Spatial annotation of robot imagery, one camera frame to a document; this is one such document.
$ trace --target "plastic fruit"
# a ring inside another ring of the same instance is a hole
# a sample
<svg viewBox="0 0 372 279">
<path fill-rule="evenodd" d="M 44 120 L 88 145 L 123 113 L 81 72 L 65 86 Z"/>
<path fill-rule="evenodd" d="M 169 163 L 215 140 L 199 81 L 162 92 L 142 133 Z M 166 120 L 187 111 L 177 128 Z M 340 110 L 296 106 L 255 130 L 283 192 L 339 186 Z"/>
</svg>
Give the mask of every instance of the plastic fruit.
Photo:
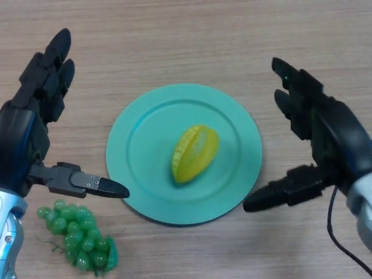
<svg viewBox="0 0 372 279">
<path fill-rule="evenodd" d="M 173 177 L 178 183 L 189 182 L 204 171 L 216 156 L 219 136 L 205 125 L 194 125 L 178 141 L 171 162 Z"/>
<path fill-rule="evenodd" d="M 52 241 L 39 241 L 54 244 L 53 251 L 64 251 L 66 260 L 79 270 L 93 271 L 97 277 L 117 266 L 119 257 L 113 238 L 102 237 L 96 217 L 85 206 L 66 205 L 58 199 L 53 209 L 38 208 L 37 216 L 44 219 L 53 235 L 63 236 L 63 246 Z"/>
</svg>

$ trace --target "yellow star fruit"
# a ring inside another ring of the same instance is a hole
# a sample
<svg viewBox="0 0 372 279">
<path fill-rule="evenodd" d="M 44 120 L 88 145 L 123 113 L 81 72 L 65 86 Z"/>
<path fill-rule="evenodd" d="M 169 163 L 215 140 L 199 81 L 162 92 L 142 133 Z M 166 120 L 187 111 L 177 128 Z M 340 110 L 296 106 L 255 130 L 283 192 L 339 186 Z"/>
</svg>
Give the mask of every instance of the yellow star fruit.
<svg viewBox="0 0 372 279">
<path fill-rule="evenodd" d="M 189 182 L 212 162 L 219 148 L 219 136 L 206 125 L 194 125 L 178 141 L 171 170 L 178 183 Z"/>
</svg>

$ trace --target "wooden table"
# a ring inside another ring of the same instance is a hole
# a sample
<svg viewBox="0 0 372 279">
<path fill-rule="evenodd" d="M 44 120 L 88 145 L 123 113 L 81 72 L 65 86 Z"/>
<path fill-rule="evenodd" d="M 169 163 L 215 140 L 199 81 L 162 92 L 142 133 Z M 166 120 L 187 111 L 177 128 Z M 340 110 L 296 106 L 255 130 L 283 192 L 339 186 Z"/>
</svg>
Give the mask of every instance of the wooden table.
<svg viewBox="0 0 372 279">
<path fill-rule="evenodd" d="M 257 186 L 288 168 L 311 162 L 308 142 L 291 133 L 273 98 L 281 87 L 271 71 L 279 56 L 325 84 L 372 129 L 372 2 L 369 0 L 2 0 L 1 103 L 19 87 L 32 55 L 62 28 L 70 29 L 76 75 L 66 109 L 50 125 L 46 164 L 79 164 L 107 176 L 105 146 L 117 115 L 145 91 L 171 83 L 216 87 L 241 102 L 256 120 L 264 165 Z M 295 208 L 247 214 L 239 206 L 194 228 L 150 223 L 120 201 L 89 196 L 104 232 L 115 237 L 120 266 L 107 278 L 367 278 L 326 232 L 331 189 Z M 51 239 L 36 209 L 59 196 L 35 186 L 26 201 L 19 278 L 82 276 L 63 255 L 35 239 Z M 338 239 L 368 265 L 371 253 L 355 219 L 337 196 Z M 93 274 L 82 278 L 93 278 Z"/>
</svg>

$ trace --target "green grapes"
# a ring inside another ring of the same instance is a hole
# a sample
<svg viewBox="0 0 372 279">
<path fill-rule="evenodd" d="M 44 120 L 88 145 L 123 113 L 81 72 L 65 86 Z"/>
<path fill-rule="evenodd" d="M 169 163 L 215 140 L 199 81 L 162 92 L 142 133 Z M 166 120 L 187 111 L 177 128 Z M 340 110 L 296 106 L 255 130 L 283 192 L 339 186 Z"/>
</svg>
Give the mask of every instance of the green grapes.
<svg viewBox="0 0 372 279">
<path fill-rule="evenodd" d="M 79 270 L 104 276 L 117 266 L 119 257 L 113 238 L 102 237 L 96 217 L 87 207 L 66 205 L 63 199 L 58 199 L 53 209 L 38 208 L 37 216 L 44 219 L 53 235 L 63 237 L 63 248 L 55 244 L 53 251 L 62 249 L 66 260 Z"/>
</svg>

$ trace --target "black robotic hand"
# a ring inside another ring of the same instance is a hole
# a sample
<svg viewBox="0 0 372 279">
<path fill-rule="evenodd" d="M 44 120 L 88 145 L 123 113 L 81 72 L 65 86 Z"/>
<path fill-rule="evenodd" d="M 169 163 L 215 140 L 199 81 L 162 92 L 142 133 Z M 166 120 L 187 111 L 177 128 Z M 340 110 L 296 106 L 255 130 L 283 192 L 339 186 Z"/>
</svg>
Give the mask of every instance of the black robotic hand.
<svg viewBox="0 0 372 279">
<path fill-rule="evenodd" d="M 112 180 L 83 173 L 80 166 L 60 162 L 45 167 L 50 142 L 48 124 L 62 114 L 75 67 L 65 61 L 71 46 L 61 30 L 44 53 L 36 53 L 19 78 L 21 87 L 0 110 L 0 188 L 25 197 L 33 184 L 51 192 L 83 198 L 87 193 L 128 198 L 129 190 Z"/>
<path fill-rule="evenodd" d="M 300 71 L 279 58 L 272 69 L 282 79 L 288 93 L 276 90 L 275 102 L 291 122 L 291 130 L 309 140 L 315 165 L 298 166 L 287 176 L 271 181 L 248 195 L 246 212 L 287 204 L 297 205 L 322 195 L 337 185 L 344 195 L 360 177 L 372 171 L 371 139 L 352 111 L 323 92 L 323 85 L 307 71 Z"/>
</svg>

